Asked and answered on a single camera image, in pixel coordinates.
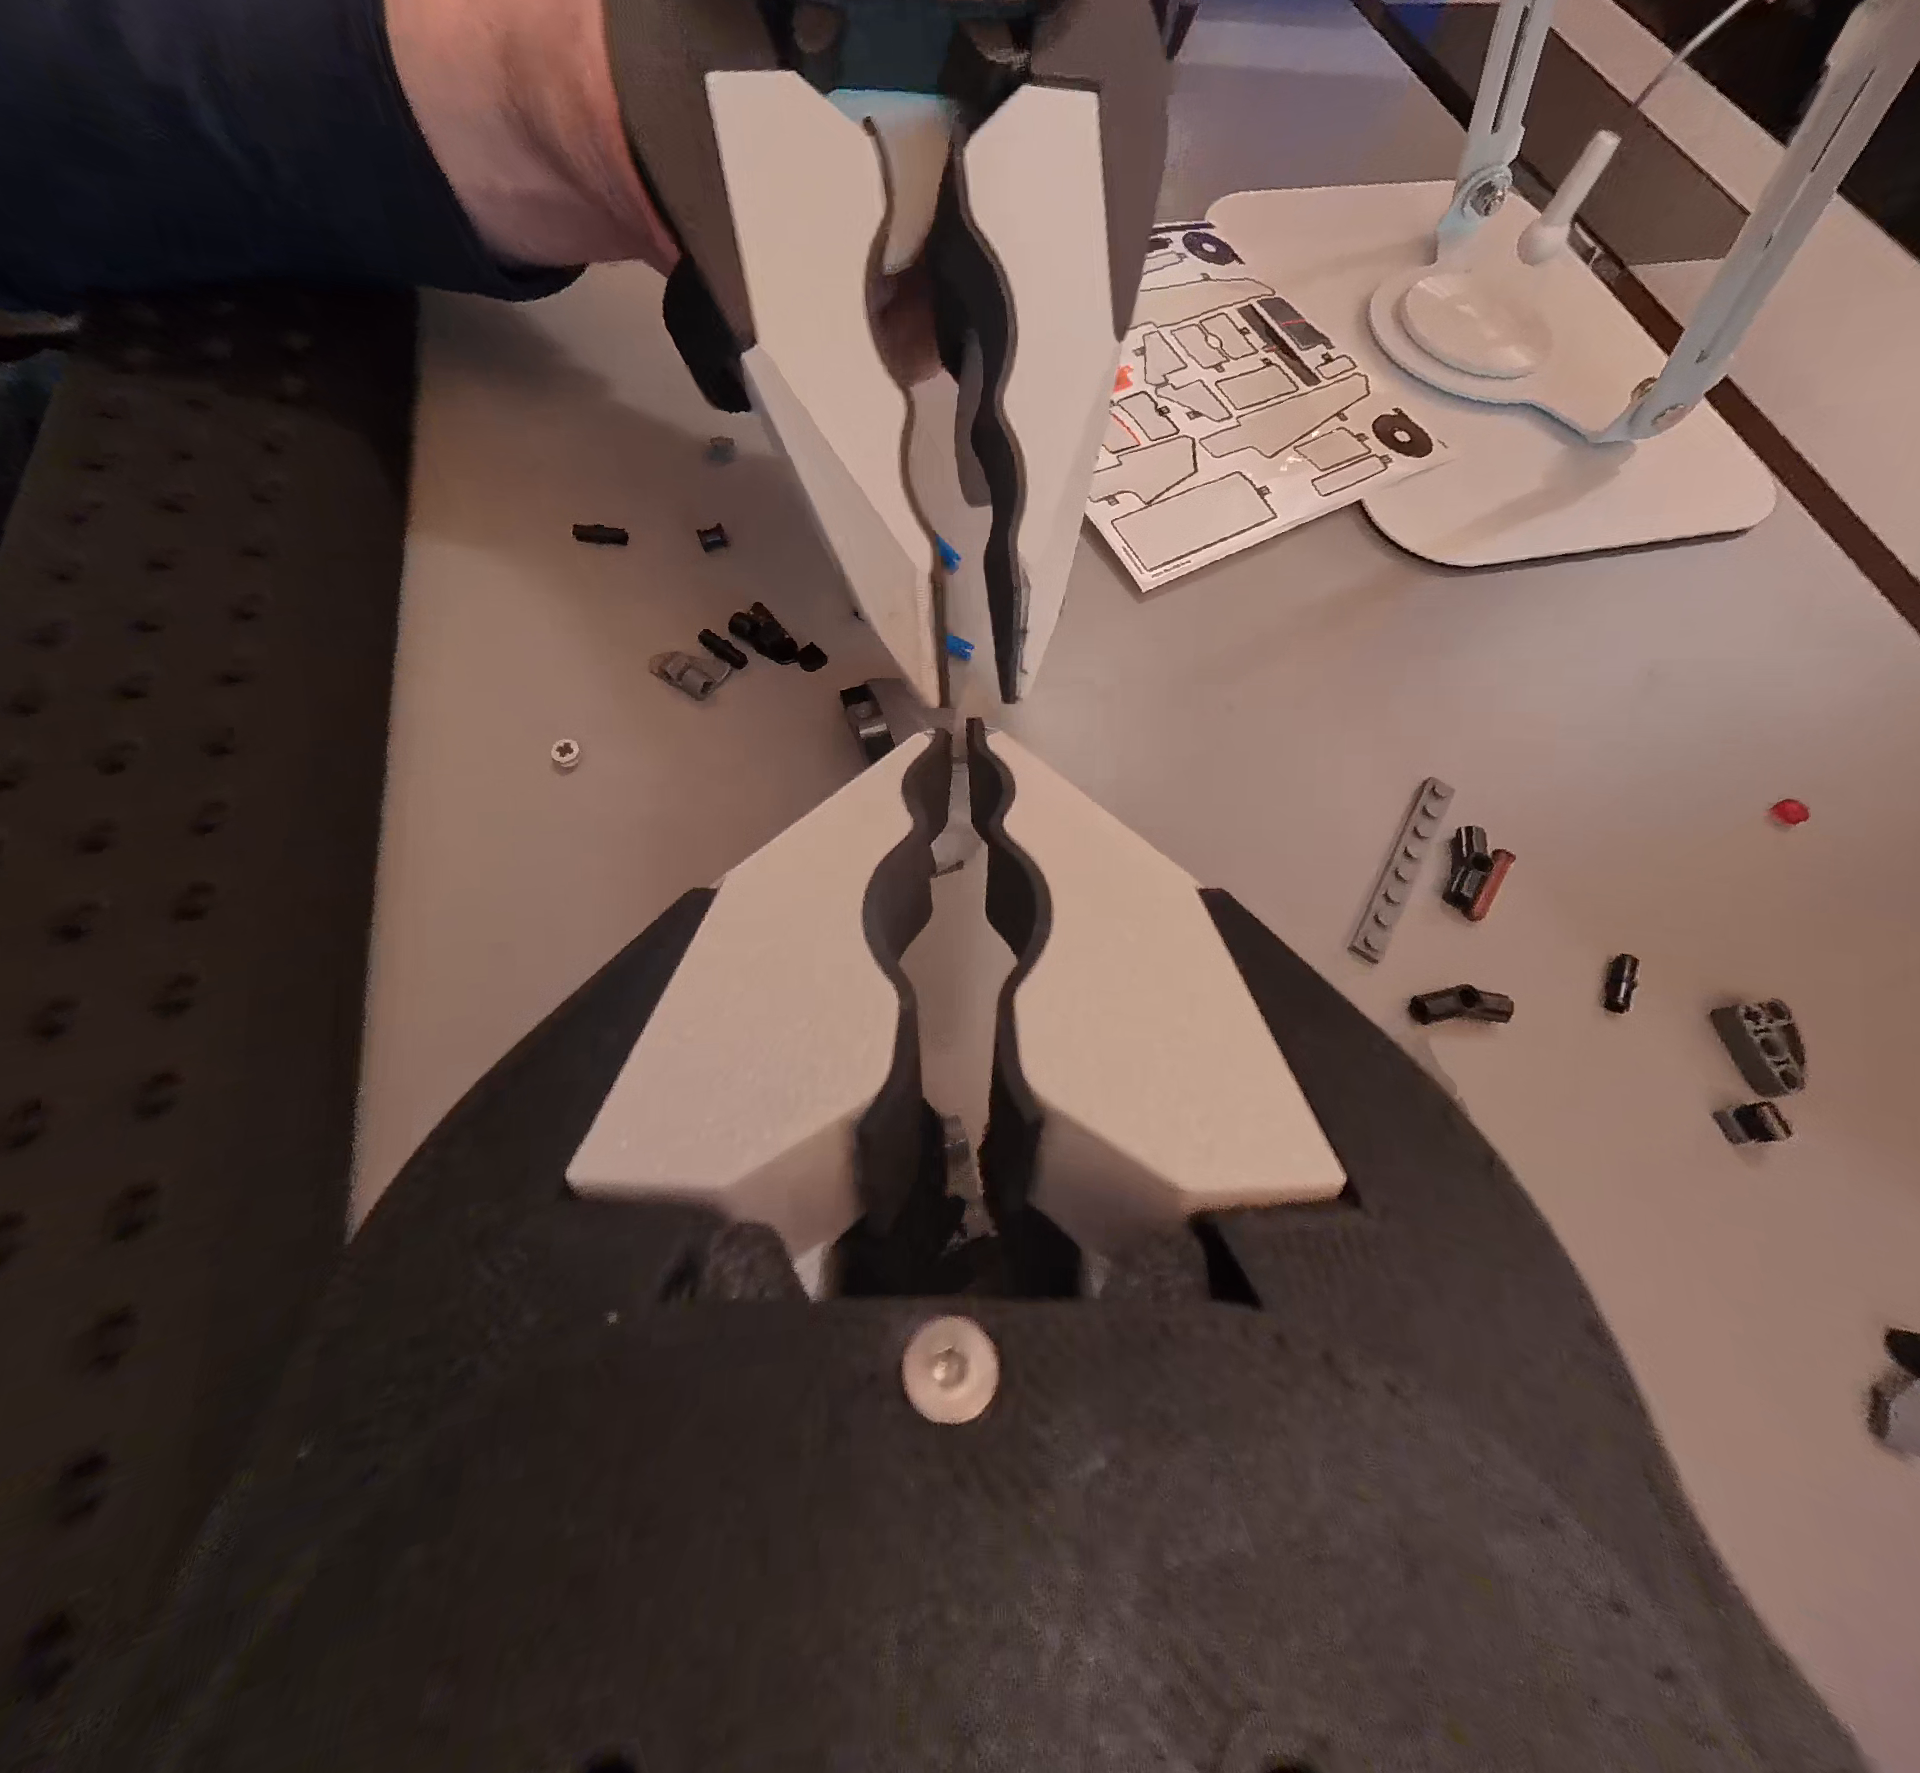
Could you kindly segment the small grey lego bracket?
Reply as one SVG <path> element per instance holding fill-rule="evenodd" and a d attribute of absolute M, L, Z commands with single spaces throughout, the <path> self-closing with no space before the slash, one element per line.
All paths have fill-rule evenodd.
<path fill-rule="evenodd" d="M 980 849 L 980 840 L 972 825 L 972 750 L 967 728 L 967 710 L 960 705 L 950 707 L 948 821 L 941 833 L 931 842 L 935 879 L 958 872 Z"/>

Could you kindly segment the white stand base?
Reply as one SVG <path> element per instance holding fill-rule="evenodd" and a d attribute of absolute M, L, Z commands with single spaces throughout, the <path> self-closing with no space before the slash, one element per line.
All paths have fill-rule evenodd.
<path fill-rule="evenodd" d="M 1237 191 L 1220 220 L 1281 292 L 1356 344 L 1359 370 L 1444 456 L 1348 488 L 1389 543 L 1452 571 L 1739 537 L 1781 466 L 1711 394 L 1915 69 L 1915 0 L 1867 0 L 1729 249 L 1676 332 L 1626 296 L 1582 218 L 1624 119 L 1588 120 L 1568 171 L 1515 199 L 1523 109 L 1556 0 L 1500 0 L 1456 171 L 1439 181 Z"/>

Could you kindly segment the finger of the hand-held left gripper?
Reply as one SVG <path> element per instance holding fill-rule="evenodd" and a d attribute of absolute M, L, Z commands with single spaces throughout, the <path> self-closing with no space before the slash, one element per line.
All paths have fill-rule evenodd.
<path fill-rule="evenodd" d="M 1019 705 L 1063 606 L 1120 339 L 1096 93 L 1020 86 L 951 148 L 940 201 L 958 484 L 990 516 L 980 579 L 994 674 Z"/>
<path fill-rule="evenodd" d="M 707 76 L 753 321 L 744 373 L 849 588 L 925 703 L 946 697 L 934 537 L 911 491 L 911 394 L 879 352 L 871 283 L 892 224 L 870 117 L 783 69 Z"/>

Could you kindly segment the person's left hand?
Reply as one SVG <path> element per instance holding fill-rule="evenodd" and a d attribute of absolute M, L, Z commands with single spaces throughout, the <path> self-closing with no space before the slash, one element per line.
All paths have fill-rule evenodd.
<path fill-rule="evenodd" d="M 934 283 L 922 262 L 881 271 L 868 283 L 868 310 L 875 352 L 900 388 L 913 388 L 944 368 Z"/>

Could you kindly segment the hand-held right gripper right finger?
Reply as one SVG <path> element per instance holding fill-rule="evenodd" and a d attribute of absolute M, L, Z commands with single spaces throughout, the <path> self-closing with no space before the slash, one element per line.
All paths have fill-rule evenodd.
<path fill-rule="evenodd" d="M 1085 1285 L 1348 1172 L 1220 925 L 1232 896 L 1006 732 L 964 736 L 964 1046 L 997 1285 Z"/>

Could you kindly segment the dark grey oval technic beam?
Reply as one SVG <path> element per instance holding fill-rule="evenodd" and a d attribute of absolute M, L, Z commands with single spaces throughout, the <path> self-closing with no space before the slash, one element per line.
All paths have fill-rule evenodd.
<path fill-rule="evenodd" d="M 1709 1023 L 1752 1094 L 1781 1099 L 1805 1089 L 1805 1039 L 1785 1001 L 1726 1002 L 1711 1010 Z"/>

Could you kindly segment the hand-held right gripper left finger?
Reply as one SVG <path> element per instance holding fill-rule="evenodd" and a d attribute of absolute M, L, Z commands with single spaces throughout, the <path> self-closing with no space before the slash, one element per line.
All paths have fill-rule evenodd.
<path fill-rule="evenodd" d="M 940 1157 L 903 957 L 931 917 L 951 736 L 925 730 L 711 891 L 565 1184 L 771 1227 L 891 1234 Z"/>

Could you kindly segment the lego sticker sheet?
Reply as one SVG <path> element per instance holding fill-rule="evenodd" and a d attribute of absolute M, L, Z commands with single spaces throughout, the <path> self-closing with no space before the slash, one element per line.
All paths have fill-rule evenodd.
<path fill-rule="evenodd" d="M 1212 220 L 1156 224 L 1086 519 L 1149 592 L 1449 460 L 1442 429 Z"/>

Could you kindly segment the long grey lego plate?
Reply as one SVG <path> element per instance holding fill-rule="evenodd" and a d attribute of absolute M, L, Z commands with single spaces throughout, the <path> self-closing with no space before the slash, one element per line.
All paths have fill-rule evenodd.
<path fill-rule="evenodd" d="M 1393 833 L 1368 894 L 1359 907 L 1348 940 L 1348 954 L 1368 966 L 1379 966 L 1408 902 L 1421 886 L 1428 853 L 1448 821 L 1453 787 L 1435 777 L 1421 781 Z"/>

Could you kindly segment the black connector with brown pin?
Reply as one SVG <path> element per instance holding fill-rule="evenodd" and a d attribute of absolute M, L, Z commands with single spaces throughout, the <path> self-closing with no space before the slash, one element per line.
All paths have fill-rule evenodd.
<path fill-rule="evenodd" d="M 1489 844 L 1481 825 L 1457 825 L 1452 835 L 1449 872 L 1444 885 L 1444 902 L 1466 922 L 1483 922 L 1518 856 L 1506 848 Z"/>

